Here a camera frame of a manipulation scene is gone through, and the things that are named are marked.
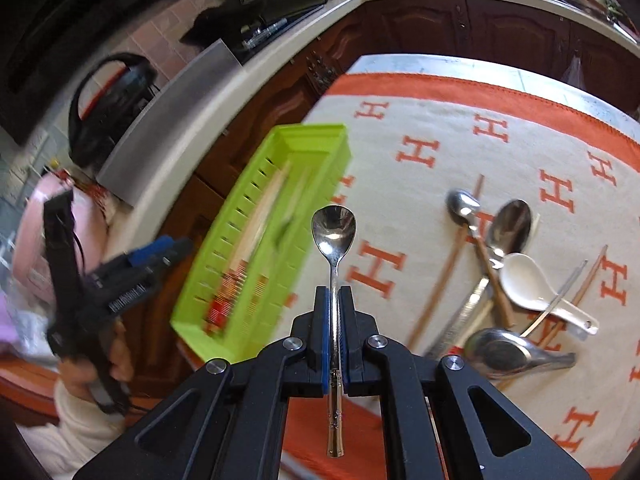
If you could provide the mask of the small steel spoon bamboo-style handle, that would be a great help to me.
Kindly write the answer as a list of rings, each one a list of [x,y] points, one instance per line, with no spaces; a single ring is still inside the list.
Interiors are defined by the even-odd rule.
[[[340,263],[356,235],[355,215],[348,208],[332,204],[318,209],[311,219],[311,234],[329,265],[329,435],[328,455],[344,455],[342,371],[342,307]]]

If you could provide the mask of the dark brown wooden chopstick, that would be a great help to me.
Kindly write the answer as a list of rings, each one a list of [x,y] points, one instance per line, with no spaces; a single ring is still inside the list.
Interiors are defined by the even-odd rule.
[[[436,282],[431,290],[430,296],[428,296],[421,314],[416,321],[416,324],[413,325],[408,341],[406,342],[406,347],[411,351],[416,351],[416,347],[420,342],[420,338],[422,337],[424,330],[431,322],[431,318],[439,304],[439,301],[442,299],[442,295],[446,290],[451,274],[454,273],[454,268],[460,258],[467,236],[468,227],[465,224],[462,224],[462,226],[457,228],[456,236],[454,237],[454,242],[452,243],[449,255],[442,266],[442,270],[440,270],[438,277],[436,278]]]

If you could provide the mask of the bamboo chopstick red orange stripes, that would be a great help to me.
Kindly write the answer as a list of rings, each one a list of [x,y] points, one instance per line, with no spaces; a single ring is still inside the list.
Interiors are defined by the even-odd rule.
[[[222,274],[219,288],[204,316],[203,330],[207,335],[220,333],[226,327],[236,300],[242,292],[247,267],[248,262],[241,260],[235,268]]]

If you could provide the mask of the stainless steel backsplash panel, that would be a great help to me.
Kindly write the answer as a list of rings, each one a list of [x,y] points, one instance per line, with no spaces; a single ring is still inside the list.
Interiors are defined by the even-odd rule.
[[[211,44],[142,110],[96,174],[96,182],[133,207],[176,150],[188,123],[240,68],[223,41]]]

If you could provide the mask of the large steel serving spoon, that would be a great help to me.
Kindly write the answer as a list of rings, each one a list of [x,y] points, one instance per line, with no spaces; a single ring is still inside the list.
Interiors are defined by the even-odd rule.
[[[574,352],[550,352],[502,328],[484,328],[469,336],[463,354],[472,367],[490,379],[565,370],[577,363]]]

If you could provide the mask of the green plastic utensil tray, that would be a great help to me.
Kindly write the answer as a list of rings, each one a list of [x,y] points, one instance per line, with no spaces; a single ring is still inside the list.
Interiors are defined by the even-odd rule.
[[[204,238],[171,315],[172,328],[201,360],[243,361],[268,344],[312,244],[311,217],[329,203],[351,157],[343,125],[277,126],[262,142]],[[265,187],[286,162],[290,173],[229,321],[207,335],[204,316],[222,274]]]

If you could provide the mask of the bamboo chopstick black red band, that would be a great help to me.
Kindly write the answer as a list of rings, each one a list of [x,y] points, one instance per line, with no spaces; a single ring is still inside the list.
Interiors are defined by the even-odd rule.
[[[286,162],[282,168],[273,174],[265,187],[265,191],[250,214],[250,218],[248,218],[247,224],[241,233],[239,243],[231,255],[228,265],[229,272],[240,274],[241,269],[248,266],[250,257],[259,244],[262,234],[264,234],[270,211],[272,211],[274,203],[278,199],[282,186],[290,173],[291,166],[292,162]]]

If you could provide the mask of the white ceramic soup spoon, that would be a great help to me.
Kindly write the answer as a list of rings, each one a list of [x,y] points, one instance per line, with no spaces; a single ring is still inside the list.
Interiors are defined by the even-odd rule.
[[[499,280],[506,296],[518,307],[529,311],[542,312],[556,294],[535,260],[524,254],[504,257]],[[597,335],[600,328],[595,318],[567,301],[565,296],[549,315],[590,336]]]

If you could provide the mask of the orange white H blanket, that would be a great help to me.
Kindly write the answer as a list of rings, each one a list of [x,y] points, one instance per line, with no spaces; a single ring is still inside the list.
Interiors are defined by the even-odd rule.
[[[357,234],[343,282],[381,332],[434,348],[476,290],[499,210],[537,221],[524,252],[599,327],[514,310],[516,332],[572,352],[569,370],[499,388],[595,479],[639,447],[639,140],[563,104],[484,82],[410,73],[341,77],[308,115],[342,124],[349,164],[331,200]]]

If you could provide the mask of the thin steel chopstick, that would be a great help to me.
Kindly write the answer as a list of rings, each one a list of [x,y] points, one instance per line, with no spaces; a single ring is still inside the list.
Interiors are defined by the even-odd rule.
[[[565,281],[565,283],[560,287],[558,292],[554,295],[552,300],[549,302],[548,306],[538,315],[533,322],[529,324],[529,326],[521,332],[521,336],[523,338],[527,338],[531,333],[533,333],[537,327],[544,322],[544,319],[555,309],[558,303],[564,298],[564,296],[570,291],[570,288],[574,285],[577,279],[582,274],[582,271],[585,270],[585,267],[588,263],[588,260],[585,259],[579,266],[576,266],[570,277]]]

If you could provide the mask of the black gas stove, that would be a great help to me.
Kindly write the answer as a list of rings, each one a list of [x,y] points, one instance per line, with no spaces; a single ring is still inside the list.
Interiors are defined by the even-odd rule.
[[[186,46],[205,50],[222,41],[244,64],[277,36],[329,0],[224,0],[201,11],[180,38]]]

